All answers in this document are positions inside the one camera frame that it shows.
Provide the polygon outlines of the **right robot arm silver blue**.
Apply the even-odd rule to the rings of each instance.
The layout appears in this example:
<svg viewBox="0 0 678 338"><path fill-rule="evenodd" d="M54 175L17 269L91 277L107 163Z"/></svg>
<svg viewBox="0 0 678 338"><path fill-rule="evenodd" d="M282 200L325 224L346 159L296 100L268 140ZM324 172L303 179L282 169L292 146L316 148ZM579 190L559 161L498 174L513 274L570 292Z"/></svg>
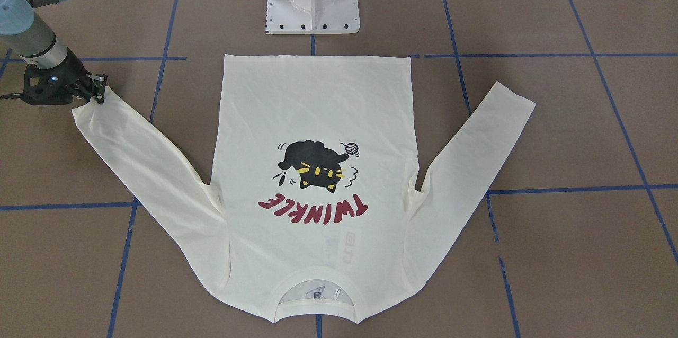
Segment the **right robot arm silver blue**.
<svg viewBox="0 0 678 338"><path fill-rule="evenodd" d="M29 105L67 105L73 99L104 103L108 77L93 74L37 14L68 0L1 0L2 42L24 60L23 90L2 100Z"/></svg>

